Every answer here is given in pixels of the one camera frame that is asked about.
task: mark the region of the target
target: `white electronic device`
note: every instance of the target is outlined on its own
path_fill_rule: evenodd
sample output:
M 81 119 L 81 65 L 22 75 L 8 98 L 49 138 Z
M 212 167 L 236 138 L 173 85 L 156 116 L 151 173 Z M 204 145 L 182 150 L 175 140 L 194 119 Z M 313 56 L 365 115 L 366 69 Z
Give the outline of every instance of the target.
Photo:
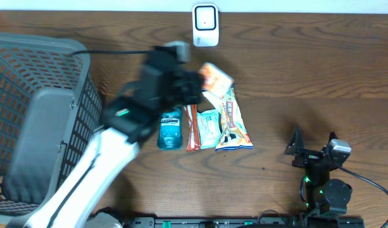
M 192 9 L 193 42 L 197 47 L 216 46 L 219 42 L 218 7 L 197 4 Z

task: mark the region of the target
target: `light blue package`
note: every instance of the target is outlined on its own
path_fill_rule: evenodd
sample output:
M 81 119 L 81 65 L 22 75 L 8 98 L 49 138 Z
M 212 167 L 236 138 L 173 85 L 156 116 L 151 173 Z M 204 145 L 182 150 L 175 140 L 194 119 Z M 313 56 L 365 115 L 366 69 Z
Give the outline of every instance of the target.
M 198 113 L 198 130 L 201 139 L 201 149 L 214 148 L 221 136 L 218 110 Z

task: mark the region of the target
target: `green light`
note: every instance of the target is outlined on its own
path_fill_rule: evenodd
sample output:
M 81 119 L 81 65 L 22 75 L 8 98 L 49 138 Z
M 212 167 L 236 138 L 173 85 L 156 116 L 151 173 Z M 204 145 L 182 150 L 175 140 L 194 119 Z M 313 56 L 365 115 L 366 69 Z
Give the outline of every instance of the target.
M 124 111 L 123 113 L 119 113 L 119 114 L 118 114 L 118 117 L 120 117 L 120 116 L 122 116 L 122 115 L 124 115 L 124 114 L 128 114 L 128 113 L 129 113 L 129 110 Z

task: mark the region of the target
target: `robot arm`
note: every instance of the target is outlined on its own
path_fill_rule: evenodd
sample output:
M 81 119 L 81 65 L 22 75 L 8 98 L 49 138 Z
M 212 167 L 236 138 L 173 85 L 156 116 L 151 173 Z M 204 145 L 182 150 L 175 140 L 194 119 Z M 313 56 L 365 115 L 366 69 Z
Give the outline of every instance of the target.
M 141 70 L 141 79 L 103 111 L 104 128 L 93 135 L 79 163 L 56 194 L 26 222 L 25 227 L 83 227 L 100 197 L 119 172 L 156 131 L 162 113 L 177 105 L 200 102 L 203 80 L 186 72 L 187 44 L 154 47 Z

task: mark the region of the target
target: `wooden tabletop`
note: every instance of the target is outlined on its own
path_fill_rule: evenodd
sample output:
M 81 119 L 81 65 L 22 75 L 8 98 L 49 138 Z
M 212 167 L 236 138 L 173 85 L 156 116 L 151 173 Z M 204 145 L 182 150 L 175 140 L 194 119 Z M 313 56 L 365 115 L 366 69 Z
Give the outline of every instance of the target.
M 168 41 L 192 43 L 190 13 L 0 11 L 0 32 L 67 37 L 90 49 L 141 50 Z M 112 99 L 135 80 L 143 56 L 92 56 L 99 92 Z M 192 47 L 235 79 L 235 93 L 253 150 L 184 145 L 160 151 L 157 134 L 116 178 L 97 208 L 113 206 L 160 217 L 257 216 L 296 213 L 304 170 L 284 149 L 294 125 L 306 147 L 320 149 L 330 131 L 353 151 L 344 167 L 388 189 L 388 15 L 222 13 L 217 47 Z M 211 107 L 202 104 L 204 111 Z M 353 187 L 347 214 L 366 227 L 388 218 L 388 197 L 376 187 L 331 172 Z

